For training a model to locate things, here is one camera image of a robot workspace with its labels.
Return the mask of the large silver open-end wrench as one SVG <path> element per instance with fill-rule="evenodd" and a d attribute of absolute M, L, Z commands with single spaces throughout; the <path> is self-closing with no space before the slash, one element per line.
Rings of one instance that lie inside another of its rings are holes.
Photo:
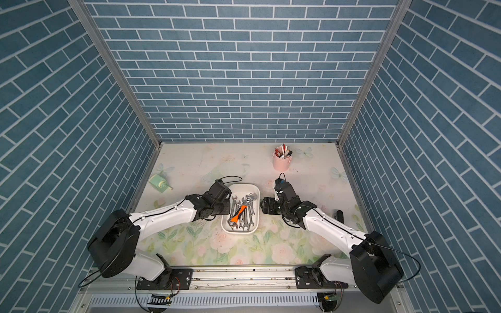
<path fill-rule="evenodd" d="M 231 227 L 232 229 L 234 229 L 235 224 L 236 224 L 235 222 L 232 222 L 232 219 L 233 219 L 233 217 L 236 214 L 237 202 L 238 202 L 237 196 L 233 196 L 232 197 L 232 201 L 231 201 L 231 206 L 230 206 L 230 214 L 229 214 L 229 218 L 228 218 L 228 221 L 227 221 L 229 227 Z"/>

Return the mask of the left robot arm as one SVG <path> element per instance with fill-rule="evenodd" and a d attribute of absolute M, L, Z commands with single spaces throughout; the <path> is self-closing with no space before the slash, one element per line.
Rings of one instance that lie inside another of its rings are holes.
<path fill-rule="evenodd" d="M 146 237 L 180 224 L 230 212 L 232 191 L 216 180 L 203 194 L 141 213 L 112 212 L 87 244 L 102 278 L 126 273 L 142 278 L 154 290 L 171 288 L 176 279 L 165 257 L 138 248 Z"/>

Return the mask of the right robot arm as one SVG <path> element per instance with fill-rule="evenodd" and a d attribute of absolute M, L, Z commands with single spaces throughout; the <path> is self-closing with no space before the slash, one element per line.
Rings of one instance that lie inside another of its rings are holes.
<path fill-rule="evenodd" d="M 339 281 L 357 286 L 362 294 L 379 304 L 399 284 L 404 271 L 381 233 L 357 231 L 319 210 L 310 201 L 302 201 L 286 180 L 275 180 L 275 196 L 266 197 L 260 207 L 264 214 L 280 215 L 286 222 L 313 232 L 340 249 L 349 262 L 324 255 L 312 266 L 317 284 Z"/>

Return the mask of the orange handled adjustable wrench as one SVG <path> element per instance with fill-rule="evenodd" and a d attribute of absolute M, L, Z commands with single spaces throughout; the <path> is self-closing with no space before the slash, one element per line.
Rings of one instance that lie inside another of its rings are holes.
<path fill-rule="evenodd" d="M 228 222 L 228 224 L 230 226 L 234 226 L 235 224 L 238 223 L 238 221 L 240 220 L 240 216 L 242 215 L 242 213 L 247 209 L 247 206 L 239 206 L 237 208 L 237 211 L 235 213 L 235 215 L 230 219 L 230 221 Z"/>

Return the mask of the silver combination wrench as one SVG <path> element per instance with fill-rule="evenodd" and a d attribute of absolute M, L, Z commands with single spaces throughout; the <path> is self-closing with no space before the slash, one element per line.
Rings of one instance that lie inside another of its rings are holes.
<path fill-rule="evenodd" d="M 254 220 L 253 220 L 253 215 L 254 215 L 254 201 L 256 197 L 253 193 L 250 193 L 247 196 L 248 204 L 249 204 L 249 227 L 253 228 L 255 226 Z"/>

